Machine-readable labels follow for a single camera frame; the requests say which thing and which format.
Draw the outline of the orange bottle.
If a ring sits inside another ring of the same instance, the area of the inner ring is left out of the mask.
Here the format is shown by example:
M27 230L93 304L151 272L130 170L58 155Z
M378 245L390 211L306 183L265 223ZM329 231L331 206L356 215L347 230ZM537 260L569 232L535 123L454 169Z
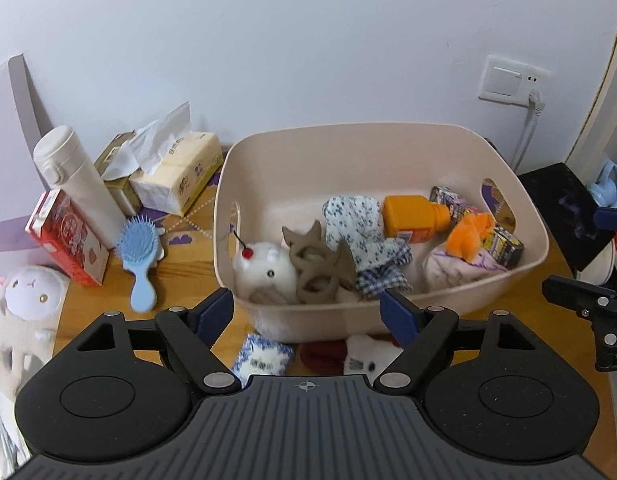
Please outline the orange bottle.
M382 214L385 236L408 244L425 243L450 228L448 207L422 195L387 196Z

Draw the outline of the white plush doll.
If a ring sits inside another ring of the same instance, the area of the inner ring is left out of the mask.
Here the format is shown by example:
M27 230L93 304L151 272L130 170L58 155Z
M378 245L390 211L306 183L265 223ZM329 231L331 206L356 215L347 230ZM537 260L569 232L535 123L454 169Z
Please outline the white plush doll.
M0 396L10 401L54 353L70 280L46 266L0 278Z

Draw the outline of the red carton box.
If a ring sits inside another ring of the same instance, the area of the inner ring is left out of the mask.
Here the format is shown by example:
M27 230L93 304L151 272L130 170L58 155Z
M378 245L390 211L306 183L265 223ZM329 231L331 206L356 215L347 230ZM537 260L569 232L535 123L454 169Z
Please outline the red carton box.
M24 230L73 281L102 285L110 252L65 192L43 193Z

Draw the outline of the black tablet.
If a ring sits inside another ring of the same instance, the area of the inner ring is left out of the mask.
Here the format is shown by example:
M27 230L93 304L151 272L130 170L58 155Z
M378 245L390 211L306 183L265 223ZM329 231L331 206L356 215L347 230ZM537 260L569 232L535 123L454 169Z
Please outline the black tablet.
M614 232L596 226L598 205L563 162L519 175L570 270L582 271L611 243Z

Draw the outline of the brown hair claw clip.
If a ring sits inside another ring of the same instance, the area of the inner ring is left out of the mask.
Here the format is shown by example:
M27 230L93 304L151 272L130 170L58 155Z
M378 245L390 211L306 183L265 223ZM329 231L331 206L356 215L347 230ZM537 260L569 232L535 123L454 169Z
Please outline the brown hair claw clip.
M305 234L284 226L282 235L298 274L296 296L302 304L335 304L341 288L348 292L356 288L356 263L346 240L331 249L319 221Z

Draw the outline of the white wall socket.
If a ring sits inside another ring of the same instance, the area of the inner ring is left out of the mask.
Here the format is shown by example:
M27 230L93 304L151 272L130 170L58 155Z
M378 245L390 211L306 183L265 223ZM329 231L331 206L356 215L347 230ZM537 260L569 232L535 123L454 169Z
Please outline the white wall socket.
M529 106L533 90L543 91L552 73L538 66L490 54L486 58L480 100L499 104Z

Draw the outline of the colourful snack packet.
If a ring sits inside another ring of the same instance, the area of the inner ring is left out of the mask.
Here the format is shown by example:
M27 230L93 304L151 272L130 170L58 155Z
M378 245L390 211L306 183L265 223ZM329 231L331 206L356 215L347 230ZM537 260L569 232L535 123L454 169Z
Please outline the colourful snack packet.
M451 229L466 214L485 212L476 208L468 200L465 200L450 188L446 188L446 186L433 186L430 200L448 207ZM496 222L494 232L485 238L481 248L488 252L501 266L512 269L520 262L525 246L521 240Z

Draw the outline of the purple white board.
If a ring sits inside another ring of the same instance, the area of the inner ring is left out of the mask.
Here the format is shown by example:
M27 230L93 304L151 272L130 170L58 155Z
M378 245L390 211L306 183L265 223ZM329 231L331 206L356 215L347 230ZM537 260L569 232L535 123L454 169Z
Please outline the purple white board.
M0 252L33 247L24 228L47 191L32 156L41 138L24 58L17 55L0 66Z

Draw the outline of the blue checked cloth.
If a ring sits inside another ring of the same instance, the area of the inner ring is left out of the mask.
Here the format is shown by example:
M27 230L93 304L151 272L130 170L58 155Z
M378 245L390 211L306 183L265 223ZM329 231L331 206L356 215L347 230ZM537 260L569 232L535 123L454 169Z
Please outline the blue checked cloth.
M353 256L356 288L365 299L386 290L410 292L412 284L403 272L412 263L410 246L384 233L382 205L363 195L337 195L322 205L325 242L331 250L345 242Z

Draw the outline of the white tissue pack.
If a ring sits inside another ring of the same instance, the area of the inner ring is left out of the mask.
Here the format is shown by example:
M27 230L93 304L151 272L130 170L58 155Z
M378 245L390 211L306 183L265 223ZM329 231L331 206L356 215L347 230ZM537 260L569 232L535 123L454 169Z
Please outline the white tissue pack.
M222 166L220 139L194 131L185 102L136 131L130 153L137 169L130 184L142 206L181 217Z

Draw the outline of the orange cloth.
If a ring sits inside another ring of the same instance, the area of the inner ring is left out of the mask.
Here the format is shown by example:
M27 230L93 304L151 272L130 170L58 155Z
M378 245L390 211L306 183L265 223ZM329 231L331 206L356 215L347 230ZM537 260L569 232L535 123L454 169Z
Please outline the orange cloth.
M466 214L451 230L446 240L448 255L471 262L485 238L494 232L495 218L488 212Z

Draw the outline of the grey white plush toy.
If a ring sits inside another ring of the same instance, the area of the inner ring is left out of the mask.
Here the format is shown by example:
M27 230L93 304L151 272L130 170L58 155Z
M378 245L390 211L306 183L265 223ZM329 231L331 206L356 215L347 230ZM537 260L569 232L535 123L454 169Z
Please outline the grey white plush toy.
M270 242L246 243L232 258L237 297L252 304L298 304L298 271L287 247Z

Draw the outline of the purple flower patterned mat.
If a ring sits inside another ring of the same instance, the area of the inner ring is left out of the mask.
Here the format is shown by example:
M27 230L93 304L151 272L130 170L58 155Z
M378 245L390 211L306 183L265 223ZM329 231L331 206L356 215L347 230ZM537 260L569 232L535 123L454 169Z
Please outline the purple flower patterned mat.
M214 204L222 169L223 164L220 164L209 182L205 184L201 193L182 217L162 211L151 212L150 217L163 230L164 234L197 233L207 240L213 239Z

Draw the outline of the blue hairbrush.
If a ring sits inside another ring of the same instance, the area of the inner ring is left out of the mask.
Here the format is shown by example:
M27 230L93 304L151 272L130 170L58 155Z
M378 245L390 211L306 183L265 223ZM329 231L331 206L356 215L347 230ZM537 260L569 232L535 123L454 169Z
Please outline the blue hairbrush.
M156 306L156 290L150 282L149 270L159 260L163 247L154 222L145 216L128 219L115 245L115 254L125 271L135 277L130 292L130 307L147 313Z

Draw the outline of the blue white porcelain-pattern box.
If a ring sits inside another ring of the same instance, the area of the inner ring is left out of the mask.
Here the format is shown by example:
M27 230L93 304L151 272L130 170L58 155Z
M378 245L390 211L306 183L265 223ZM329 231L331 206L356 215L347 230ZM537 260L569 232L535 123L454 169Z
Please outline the blue white porcelain-pattern box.
M284 376L293 358L292 347L250 333L243 341L231 372L245 387L254 375Z

